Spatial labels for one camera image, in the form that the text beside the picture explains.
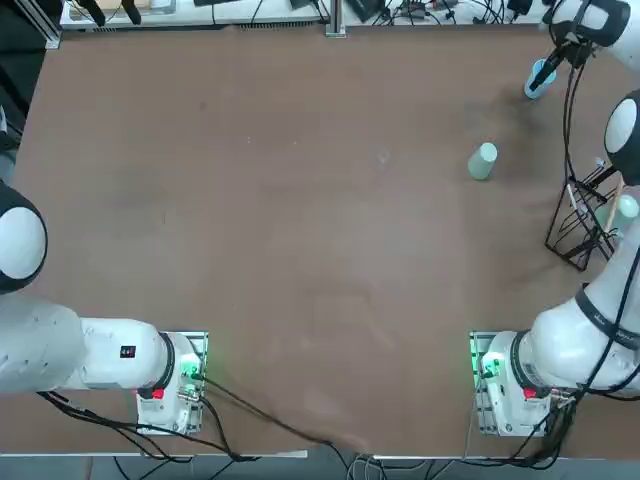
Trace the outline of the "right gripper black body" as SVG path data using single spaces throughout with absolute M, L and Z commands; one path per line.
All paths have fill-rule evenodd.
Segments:
M 596 44 L 585 37 L 569 32 L 563 38 L 564 58 L 573 68 L 583 67 L 593 55 Z

